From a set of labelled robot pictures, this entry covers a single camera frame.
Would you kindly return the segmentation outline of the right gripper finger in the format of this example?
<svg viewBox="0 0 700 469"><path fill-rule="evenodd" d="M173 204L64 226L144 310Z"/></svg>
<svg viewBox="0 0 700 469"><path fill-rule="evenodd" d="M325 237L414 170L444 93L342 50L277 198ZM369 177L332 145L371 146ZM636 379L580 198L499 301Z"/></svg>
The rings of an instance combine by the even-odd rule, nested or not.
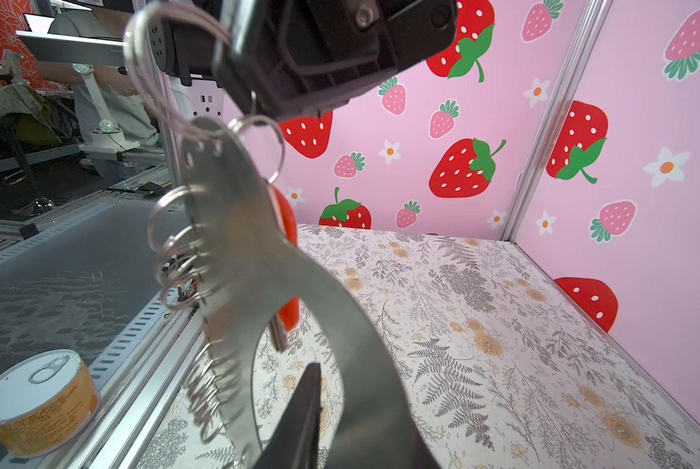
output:
<svg viewBox="0 0 700 469"><path fill-rule="evenodd" d="M318 468L321 378L321 366L309 363L254 469Z"/></svg>

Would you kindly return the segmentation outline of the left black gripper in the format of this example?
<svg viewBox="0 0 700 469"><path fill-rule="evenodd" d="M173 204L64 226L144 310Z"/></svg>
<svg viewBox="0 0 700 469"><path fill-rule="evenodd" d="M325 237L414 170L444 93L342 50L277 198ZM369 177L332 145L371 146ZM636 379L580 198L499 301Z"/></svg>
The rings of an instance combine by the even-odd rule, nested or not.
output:
<svg viewBox="0 0 700 469"><path fill-rule="evenodd" d="M170 16L150 24L158 68L224 89L243 112L320 117L455 42L453 1L197 1L230 38Z"/></svg>

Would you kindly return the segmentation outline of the gold tin can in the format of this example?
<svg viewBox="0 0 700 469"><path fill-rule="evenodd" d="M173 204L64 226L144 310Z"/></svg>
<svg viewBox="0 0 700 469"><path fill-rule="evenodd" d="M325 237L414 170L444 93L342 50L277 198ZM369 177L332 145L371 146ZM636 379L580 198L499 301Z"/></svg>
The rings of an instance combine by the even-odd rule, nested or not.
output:
<svg viewBox="0 0 700 469"><path fill-rule="evenodd" d="M37 354L0 375L0 442L17 457L45 455L82 430L99 403L78 353Z"/></svg>

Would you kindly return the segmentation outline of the aluminium extrusion rail frame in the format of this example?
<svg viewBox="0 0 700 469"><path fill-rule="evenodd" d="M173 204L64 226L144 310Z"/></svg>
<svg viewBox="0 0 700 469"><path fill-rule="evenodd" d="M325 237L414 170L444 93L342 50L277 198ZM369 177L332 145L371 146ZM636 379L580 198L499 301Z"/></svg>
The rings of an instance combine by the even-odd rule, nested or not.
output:
<svg viewBox="0 0 700 469"><path fill-rule="evenodd" d="M96 201L29 240L0 240L0 375L70 349L104 385L164 314L150 201Z"/></svg>

